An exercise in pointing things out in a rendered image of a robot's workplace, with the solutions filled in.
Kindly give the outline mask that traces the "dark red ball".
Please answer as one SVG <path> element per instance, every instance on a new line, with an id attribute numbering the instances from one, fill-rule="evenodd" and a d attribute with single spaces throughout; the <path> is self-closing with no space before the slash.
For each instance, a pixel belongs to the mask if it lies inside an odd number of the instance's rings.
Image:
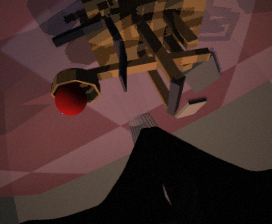
<path id="1" fill-rule="evenodd" d="M 56 91 L 55 104 L 64 115 L 75 116 L 87 105 L 87 93 L 77 84 L 64 84 Z"/>

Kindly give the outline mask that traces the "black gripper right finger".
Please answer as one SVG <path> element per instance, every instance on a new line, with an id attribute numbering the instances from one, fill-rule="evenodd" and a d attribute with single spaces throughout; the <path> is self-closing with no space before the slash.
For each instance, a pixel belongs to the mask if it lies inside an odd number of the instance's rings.
<path id="1" fill-rule="evenodd" d="M 272 169 L 246 171 L 164 129 L 149 129 L 179 224 L 265 224 L 272 217 Z"/>

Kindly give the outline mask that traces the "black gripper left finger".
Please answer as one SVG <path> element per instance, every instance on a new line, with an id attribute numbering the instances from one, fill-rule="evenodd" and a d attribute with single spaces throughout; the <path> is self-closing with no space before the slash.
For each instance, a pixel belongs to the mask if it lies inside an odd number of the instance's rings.
<path id="1" fill-rule="evenodd" d="M 179 224 L 179 214 L 165 198 L 159 163 L 155 137 L 143 128 L 103 202 L 69 216 L 22 224 Z"/>

